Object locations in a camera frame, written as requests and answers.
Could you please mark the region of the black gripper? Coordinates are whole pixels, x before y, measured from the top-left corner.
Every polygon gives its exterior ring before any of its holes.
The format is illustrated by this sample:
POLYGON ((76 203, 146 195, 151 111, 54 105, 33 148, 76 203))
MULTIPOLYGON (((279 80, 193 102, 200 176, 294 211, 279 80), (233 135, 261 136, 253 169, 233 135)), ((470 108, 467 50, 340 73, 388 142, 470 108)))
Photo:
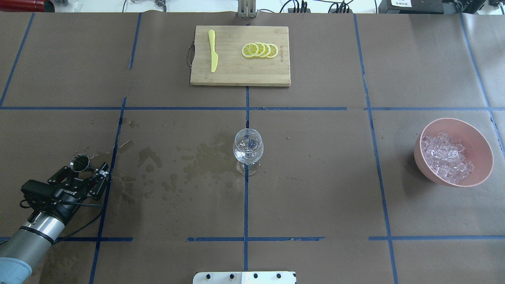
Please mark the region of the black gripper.
POLYGON ((101 167, 95 168, 89 166, 93 172, 88 181, 83 181, 79 185, 71 185, 70 182, 63 182, 68 178, 74 178, 75 172, 69 166, 63 166, 59 171, 53 174, 48 180, 49 185, 60 185, 49 196, 44 197, 39 211, 48 214, 62 223, 69 223, 80 207, 97 207, 100 211, 91 223, 101 217, 103 205, 86 204, 87 198, 93 198, 98 201, 106 191, 109 175, 109 165, 104 162, 101 167))

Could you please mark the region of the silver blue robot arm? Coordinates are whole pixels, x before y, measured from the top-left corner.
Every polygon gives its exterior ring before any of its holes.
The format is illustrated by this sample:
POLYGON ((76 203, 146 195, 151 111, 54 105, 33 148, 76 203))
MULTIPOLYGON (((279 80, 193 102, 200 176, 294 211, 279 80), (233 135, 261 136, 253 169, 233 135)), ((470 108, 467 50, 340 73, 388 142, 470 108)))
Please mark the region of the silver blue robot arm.
POLYGON ((46 182, 30 179, 21 187, 25 208, 33 212, 11 239, 1 244, 2 284, 21 284, 43 259, 49 248, 87 198, 99 200, 107 187, 109 165, 94 168, 89 161, 74 158, 46 182))

